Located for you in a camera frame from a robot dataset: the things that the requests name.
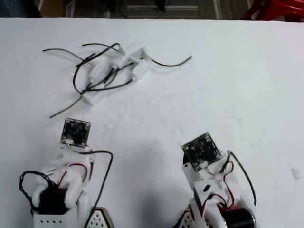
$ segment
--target black wire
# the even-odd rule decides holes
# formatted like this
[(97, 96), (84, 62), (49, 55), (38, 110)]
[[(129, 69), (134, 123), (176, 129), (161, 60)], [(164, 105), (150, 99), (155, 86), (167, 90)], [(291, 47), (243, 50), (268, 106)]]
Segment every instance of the black wire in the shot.
[(79, 57), (78, 55), (74, 54), (73, 52), (70, 52), (70, 51), (68, 51), (68, 50), (61, 49), (61, 48), (49, 48), (49, 49), (44, 49), (44, 50), (42, 50), (42, 51), (52, 51), (52, 50), (65, 51), (65, 52), (70, 53), (71, 55), (73, 55), (73, 56), (75, 56), (75, 57), (77, 57), (77, 58), (79, 58), (79, 59), (81, 59), (81, 60), (84, 60), (83, 58)]
[(186, 60), (182, 61), (181, 63), (178, 63), (178, 64), (174, 64), (174, 65), (167, 65), (167, 64), (163, 64), (163, 63), (160, 63), (160, 62), (157, 62), (156, 60), (152, 59), (151, 58), (151, 61), (158, 64), (158, 65), (161, 65), (163, 67), (178, 67), (180, 65), (183, 65), (185, 63), (187, 63), (190, 59), (192, 59), (192, 56), (190, 56), (189, 58), (187, 58)]
[(96, 202), (95, 202), (94, 206), (92, 207), (92, 210), (91, 210), (91, 212), (90, 212), (90, 214), (89, 214), (88, 219), (87, 219), (86, 222), (85, 222), (85, 226), (84, 226), (85, 228), (87, 227), (87, 225), (88, 225), (88, 223), (89, 223), (89, 221), (90, 221), (91, 216), (92, 216), (92, 215), (94, 214), (94, 212), (95, 212), (95, 209), (96, 209), (96, 207), (97, 207), (97, 204), (98, 204), (99, 199), (100, 199), (100, 196), (101, 196), (101, 193), (102, 193), (102, 191), (103, 191), (103, 189), (104, 189), (105, 181), (106, 181), (106, 179), (107, 179), (107, 177), (108, 177), (109, 170), (110, 170), (111, 165), (112, 165), (112, 162), (113, 162), (113, 153), (110, 152), (110, 151), (91, 151), (91, 152), (82, 152), (82, 153), (79, 153), (79, 154), (88, 155), (88, 154), (95, 154), (95, 153), (107, 153), (107, 154), (111, 155), (111, 159), (110, 159), (110, 162), (109, 162), (109, 165), (108, 165), (108, 169), (107, 169), (107, 171), (106, 171), (106, 173), (105, 173), (104, 180), (103, 180), (103, 183), (102, 183), (102, 185), (101, 185), (101, 188), (100, 188), (99, 194), (98, 194), (98, 196), (97, 196)]
[(89, 45), (101, 45), (104, 47), (110, 47), (109, 45), (106, 44), (101, 44), (101, 43), (90, 43), (90, 44), (83, 44), (82, 46), (89, 46)]
[(46, 182), (48, 183), (48, 187), (58, 187), (58, 185), (56, 185), (47, 175), (45, 175), (44, 173), (42, 172), (38, 172), (38, 171), (25, 171), (23, 172), (21, 175), (20, 175), (20, 178), (19, 178), (19, 189), (20, 191), (23, 193), (23, 195), (28, 199), (29, 203), (30, 203), (30, 206), (33, 210), (37, 210), (37, 207), (35, 207), (33, 205), (33, 202), (32, 202), (32, 198), (24, 191), (23, 189), (23, 181), (24, 181), (24, 176), (27, 175), (27, 174), (35, 174), (35, 175), (38, 175), (38, 176), (41, 176), (43, 179), (46, 180)]
[(121, 88), (121, 87), (124, 87), (124, 86), (128, 85), (128, 84), (131, 83), (132, 81), (133, 81), (133, 79), (130, 79), (130, 80), (127, 81), (126, 83), (123, 83), (123, 84), (118, 85), (118, 86), (113, 86), (113, 87), (110, 87), (110, 88), (103, 88), (103, 89), (89, 89), (89, 90), (87, 90), (86, 92), (104, 91), (104, 90), (118, 89), (118, 88)]
[(116, 70), (114, 70), (112, 68), (111, 71), (107, 74), (107, 76), (103, 80), (101, 80), (100, 82), (98, 82), (96, 85), (88, 86), (87, 89), (85, 91), (83, 91), (83, 93), (87, 92), (87, 91), (90, 91), (91, 89), (93, 89), (94, 87), (100, 85), (101, 83), (106, 83), (108, 81), (108, 79), (114, 74), (114, 76), (112, 77), (111, 81), (105, 85), (105, 87), (107, 87), (108, 85), (110, 85), (115, 80), (115, 78), (116, 78), (116, 76), (117, 76), (117, 74), (118, 74), (119, 71), (121, 71), (121, 70), (123, 70), (123, 69), (125, 69), (125, 68), (127, 68), (127, 67), (129, 67), (129, 66), (131, 66), (133, 64), (134, 64), (133, 62), (128, 63), (128, 64), (124, 65), (122, 68), (116, 69)]
[(111, 81), (109, 81), (107, 84), (105, 84), (105, 88), (108, 87), (108, 85), (110, 85), (116, 79), (116, 77), (118, 75), (118, 71), (119, 70), (114, 71), (114, 76), (111, 78)]
[(66, 110), (70, 109), (70, 108), (73, 107), (78, 101), (80, 101), (81, 98), (82, 98), (82, 95), (81, 95), (74, 103), (72, 103), (69, 107), (67, 107), (67, 108), (65, 108), (65, 109), (63, 109), (63, 110), (61, 110), (61, 111), (59, 111), (59, 112), (57, 112), (57, 113), (51, 115), (49, 118), (51, 119), (51, 118), (53, 118), (53, 117), (59, 115), (60, 113), (63, 113), (63, 112), (65, 112)]
[(238, 165), (241, 167), (243, 173), (245, 174), (245, 176), (246, 176), (246, 178), (247, 178), (247, 181), (248, 181), (248, 183), (249, 183), (249, 185), (250, 185), (251, 191), (252, 191), (252, 195), (253, 195), (253, 199), (254, 199), (254, 205), (256, 206), (256, 205), (257, 205), (257, 201), (256, 201), (256, 200), (257, 200), (256, 192), (255, 192), (255, 189), (253, 188), (253, 185), (252, 185), (252, 183), (251, 183), (251, 180), (250, 180), (250, 178), (249, 178), (247, 172), (245, 171), (243, 165), (242, 165), (241, 162), (238, 160), (238, 158), (236, 157), (236, 155), (235, 155), (233, 152), (231, 152), (231, 151), (230, 151), (229, 153), (230, 153), (230, 154), (232, 155), (232, 157), (237, 161)]
[[(109, 46), (109, 45), (100, 44), (100, 43), (83, 44), (82, 46), (88, 46), (88, 45), (101, 45), (101, 46), (105, 46), (105, 47), (111, 48), (111, 49), (113, 49), (113, 50), (115, 50), (115, 51), (118, 51), (117, 49), (115, 49), (115, 48), (113, 48), (113, 47), (111, 47), (111, 46)], [(163, 66), (163, 67), (178, 67), (178, 66), (180, 66), (180, 65), (183, 65), (183, 64), (187, 63), (190, 59), (192, 59), (192, 56), (188, 57), (187, 59), (185, 59), (185, 60), (182, 61), (181, 63), (174, 64), (174, 65), (168, 65), (168, 64), (160, 63), (160, 62), (158, 62), (158, 61), (156, 61), (156, 60), (150, 58), (150, 60), (151, 60), (152, 62), (154, 62), (154, 63), (156, 63), (156, 64), (158, 64), (158, 65), (160, 65), (160, 66)]]
[(114, 69), (112, 68), (112, 69), (110, 70), (110, 72), (105, 76), (105, 78), (104, 78), (103, 80), (101, 80), (100, 82), (98, 82), (97, 84), (95, 84), (95, 85), (93, 85), (93, 86), (88, 87), (88, 88), (86, 89), (86, 91), (89, 91), (89, 90), (95, 88), (96, 86), (102, 84), (103, 82), (107, 82), (107, 80), (109, 80), (109, 78), (111, 77), (113, 71), (114, 71)]
[(93, 57), (95, 55), (95, 53), (93, 53), (93, 54), (91, 54), (91, 55), (89, 55), (87, 58), (85, 58), (81, 63), (80, 63), (80, 65), (79, 66), (77, 66), (77, 69), (76, 69), (76, 71), (75, 71), (75, 73), (74, 73), (74, 76), (73, 76), (73, 87), (74, 87), (74, 89), (81, 95), (81, 92), (76, 88), (76, 76), (77, 76), (77, 74), (78, 74), (78, 71), (80, 70), (80, 67), (83, 65), (82, 63), (84, 62), (84, 61), (86, 61), (87, 59), (89, 59), (90, 57)]
[(107, 47), (105, 50), (103, 50), (99, 54), (93, 56), (92, 58), (83, 60), (83, 62), (80, 63), (80, 64), (78, 64), (78, 65), (76, 65), (76, 67), (79, 67), (79, 66), (81, 66), (81, 65), (83, 65), (85, 63), (88, 63), (88, 62), (92, 61), (93, 59), (96, 59), (96, 58), (100, 57), (101, 55), (103, 55), (104, 53), (106, 53), (107, 51), (109, 51), (110, 49), (112, 49), (113, 47), (115, 47), (117, 45), (120, 45), (120, 44), (119, 43), (112, 44), (111, 46)]
[(231, 156), (231, 151), (228, 151), (227, 159), (226, 159), (225, 163), (223, 164), (222, 168), (220, 169), (219, 173), (223, 173), (225, 171), (225, 169), (229, 163), (230, 156)]

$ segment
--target black cylinder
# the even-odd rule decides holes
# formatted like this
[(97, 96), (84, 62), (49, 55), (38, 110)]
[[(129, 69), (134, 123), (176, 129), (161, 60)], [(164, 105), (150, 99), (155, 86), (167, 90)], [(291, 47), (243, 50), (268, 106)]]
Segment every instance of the black cylinder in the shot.
[(223, 211), (222, 217), (227, 228), (256, 228), (257, 223), (253, 214), (245, 208)]

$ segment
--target white table surface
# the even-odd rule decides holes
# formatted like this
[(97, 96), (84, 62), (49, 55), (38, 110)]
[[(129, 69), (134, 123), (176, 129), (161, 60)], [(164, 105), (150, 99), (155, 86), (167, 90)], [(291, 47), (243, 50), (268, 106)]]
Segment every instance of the white table surface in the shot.
[[(114, 153), (99, 206), (118, 228), (172, 227), (192, 197), (180, 146), (206, 131), (245, 166), (262, 227), (302, 227), (303, 37), (302, 24), (283, 22), (0, 19), (1, 226), (32, 226), (19, 175), (52, 158), (70, 117), (92, 122), (93, 149)], [(103, 48), (83, 43), (138, 40), (159, 61), (193, 59), (177, 69), (151, 64), (143, 81), (97, 106), (80, 102), (48, 118), (77, 99), (72, 78), (78, 61), (42, 49), (86, 57)], [(108, 157), (96, 162), (104, 169)], [(94, 175), (92, 198), (103, 178)], [(26, 190), (33, 191), (34, 182), (26, 178)]]

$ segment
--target circuit board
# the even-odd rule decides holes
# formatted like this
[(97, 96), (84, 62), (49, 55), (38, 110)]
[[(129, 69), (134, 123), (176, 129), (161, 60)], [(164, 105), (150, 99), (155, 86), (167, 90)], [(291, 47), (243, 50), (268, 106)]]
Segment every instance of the circuit board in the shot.
[(86, 147), (90, 127), (90, 122), (66, 118), (60, 143)]
[(209, 132), (181, 147), (196, 172), (222, 158)]

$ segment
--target wire connector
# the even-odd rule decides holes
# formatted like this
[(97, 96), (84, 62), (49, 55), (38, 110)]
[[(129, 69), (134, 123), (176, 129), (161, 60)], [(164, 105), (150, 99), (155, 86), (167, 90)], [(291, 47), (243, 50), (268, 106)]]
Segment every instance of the wire connector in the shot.
[(89, 74), (89, 80), (92, 84), (100, 82), (105, 77), (105, 72), (109, 72), (111, 68), (110, 61), (105, 56), (100, 56), (97, 65)]
[(132, 79), (138, 81), (148, 74), (149, 64), (146, 60), (140, 60), (136, 67), (131, 72)]
[(118, 56), (113, 60), (113, 67), (121, 69), (128, 62), (139, 62), (144, 55), (145, 45), (142, 42), (136, 42), (124, 49), (119, 46)]

